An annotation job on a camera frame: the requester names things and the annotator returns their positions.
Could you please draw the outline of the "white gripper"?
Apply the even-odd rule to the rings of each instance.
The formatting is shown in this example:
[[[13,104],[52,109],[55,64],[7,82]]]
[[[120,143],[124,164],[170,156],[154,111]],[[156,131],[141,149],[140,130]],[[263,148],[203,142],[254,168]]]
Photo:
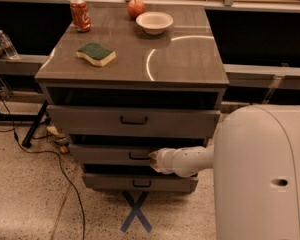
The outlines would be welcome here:
[[[153,151],[149,154],[151,161],[156,161],[156,164],[150,164],[150,167],[158,173],[172,174],[172,158],[174,156],[174,149],[163,148],[158,151]]]

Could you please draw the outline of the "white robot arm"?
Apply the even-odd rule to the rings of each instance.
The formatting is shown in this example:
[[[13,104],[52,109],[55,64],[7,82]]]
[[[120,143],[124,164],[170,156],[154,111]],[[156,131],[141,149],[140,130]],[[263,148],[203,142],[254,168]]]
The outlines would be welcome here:
[[[163,174],[213,170],[217,240],[300,240],[300,106],[240,108],[212,145],[149,157]]]

